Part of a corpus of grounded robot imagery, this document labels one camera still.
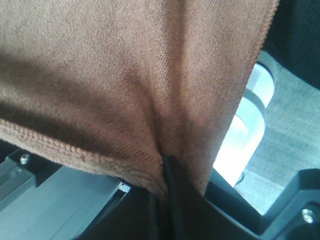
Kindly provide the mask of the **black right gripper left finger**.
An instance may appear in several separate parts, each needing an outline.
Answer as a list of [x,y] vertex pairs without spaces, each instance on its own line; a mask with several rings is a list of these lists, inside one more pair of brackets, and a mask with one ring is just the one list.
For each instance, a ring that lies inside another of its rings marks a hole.
[[171,240],[170,224],[162,219],[158,198],[132,187],[102,220],[82,233],[83,240]]

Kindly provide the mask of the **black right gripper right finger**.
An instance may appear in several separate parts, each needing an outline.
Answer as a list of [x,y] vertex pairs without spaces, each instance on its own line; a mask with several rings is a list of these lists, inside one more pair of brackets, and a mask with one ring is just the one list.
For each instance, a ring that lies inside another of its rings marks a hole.
[[163,157],[171,225],[176,240],[251,240],[253,235],[208,202],[174,156]]

